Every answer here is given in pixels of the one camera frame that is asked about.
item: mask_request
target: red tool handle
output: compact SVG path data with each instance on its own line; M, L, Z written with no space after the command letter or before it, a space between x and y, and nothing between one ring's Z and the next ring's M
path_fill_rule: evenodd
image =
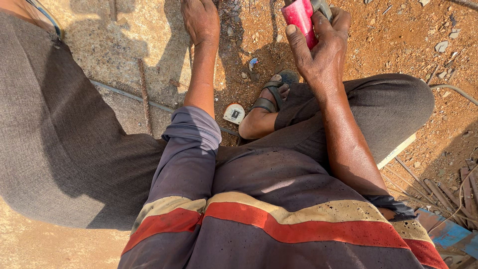
M312 49L317 44L317 39L315 38L312 21L310 20L310 16L313 13L310 0L297 0L281 8L281 11L287 25L297 25L305 35L309 50Z

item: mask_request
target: black sandal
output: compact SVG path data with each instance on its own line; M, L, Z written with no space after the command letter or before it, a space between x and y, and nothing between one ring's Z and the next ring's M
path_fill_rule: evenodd
M271 92L272 96L275 99L277 107L274 106L274 103L271 100L259 97L259 98L257 98L256 102L252 106L251 110L256 108L256 107L263 108L263 109L269 111L270 113L275 113L275 112L278 112L279 110L281 110L282 105L284 104L284 102L282 101L282 97L281 97L281 95L280 95L280 93L277 89L280 86L284 85L284 83L287 83L287 84L291 85L293 83L299 82L299 76L294 71L292 71L290 69L286 69L286 70L281 71L279 73L279 75L281 75L281 77L282 77L281 82L269 81L264 85L264 87L262 87L262 89L268 89Z

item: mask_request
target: foot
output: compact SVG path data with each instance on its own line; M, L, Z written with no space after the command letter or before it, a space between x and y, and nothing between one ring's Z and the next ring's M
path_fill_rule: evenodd
M272 76L270 81L281 82L282 78L280 75L274 75ZM280 86L277 90L281 95L282 100L285 101L287 99L287 95L289 94L289 85L284 84ZM270 100L277 108L274 96L268 89L263 89L259 97ZM274 123L275 119L277 118L277 114L277 112L270 113L266 109L260 107L252 109L249 114L244 118L244 120L242 120L242 122L239 124L240 136L245 139L258 139L268 134L271 134L272 132L274 132Z

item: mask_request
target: dirty shirt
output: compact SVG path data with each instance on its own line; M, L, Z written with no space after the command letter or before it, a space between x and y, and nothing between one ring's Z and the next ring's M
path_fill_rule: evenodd
M188 106L163 139L119 268L447 268L411 208L358 194L306 155L252 150L216 169L219 126Z

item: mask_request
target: grey trousers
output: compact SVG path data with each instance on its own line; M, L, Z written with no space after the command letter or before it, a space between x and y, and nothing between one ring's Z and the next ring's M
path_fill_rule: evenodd
M55 35L4 13L0 25L0 195L32 219L130 230L164 141L126 134ZM378 75L344 85L378 162L433 112L432 92L410 76ZM275 125L265 138L221 147L218 165L247 150L277 146L327 166L320 110L307 85L291 85Z

